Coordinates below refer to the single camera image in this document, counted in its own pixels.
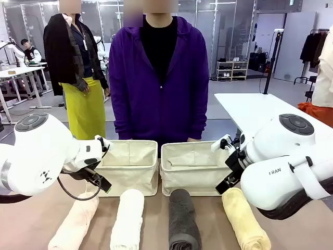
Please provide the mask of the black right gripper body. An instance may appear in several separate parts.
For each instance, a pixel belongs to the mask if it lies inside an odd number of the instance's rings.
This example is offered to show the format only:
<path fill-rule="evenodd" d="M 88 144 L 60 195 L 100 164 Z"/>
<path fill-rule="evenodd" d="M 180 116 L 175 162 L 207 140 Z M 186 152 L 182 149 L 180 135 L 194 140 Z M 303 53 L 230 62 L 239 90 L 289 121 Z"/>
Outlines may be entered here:
<path fill-rule="evenodd" d="M 225 180 L 240 180 L 241 175 L 247 166 L 246 157 L 245 150 L 228 150 L 228 157 L 225 164 L 231 170 L 231 173 L 225 178 Z"/>

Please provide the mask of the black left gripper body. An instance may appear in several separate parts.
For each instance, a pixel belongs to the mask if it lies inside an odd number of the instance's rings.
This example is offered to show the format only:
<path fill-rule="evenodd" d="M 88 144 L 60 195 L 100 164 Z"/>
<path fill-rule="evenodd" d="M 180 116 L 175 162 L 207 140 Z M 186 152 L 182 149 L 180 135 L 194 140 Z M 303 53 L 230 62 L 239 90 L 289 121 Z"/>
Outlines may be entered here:
<path fill-rule="evenodd" d="M 61 174 L 67 174 L 75 180 L 88 180 L 92 175 L 92 171 L 88 168 L 82 168 L 77 172 L 70 172 L 69 170 L 62 169 Z"/>

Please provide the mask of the yellow skirt person's right hand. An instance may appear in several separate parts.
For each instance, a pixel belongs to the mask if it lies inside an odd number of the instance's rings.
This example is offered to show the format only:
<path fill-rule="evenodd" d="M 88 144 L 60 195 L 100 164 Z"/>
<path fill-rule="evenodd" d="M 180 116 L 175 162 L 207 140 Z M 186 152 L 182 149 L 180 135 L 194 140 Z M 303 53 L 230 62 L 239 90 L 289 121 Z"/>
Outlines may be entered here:
<path fill-rule="evenodd" d="M 85 93 L 89 92 L 89 86 L 88 86 L 87 82 L 84 79 L 78 80 L 78 86 L 77 86 L 77 88 L 81 92 L 85 92 Z"/>

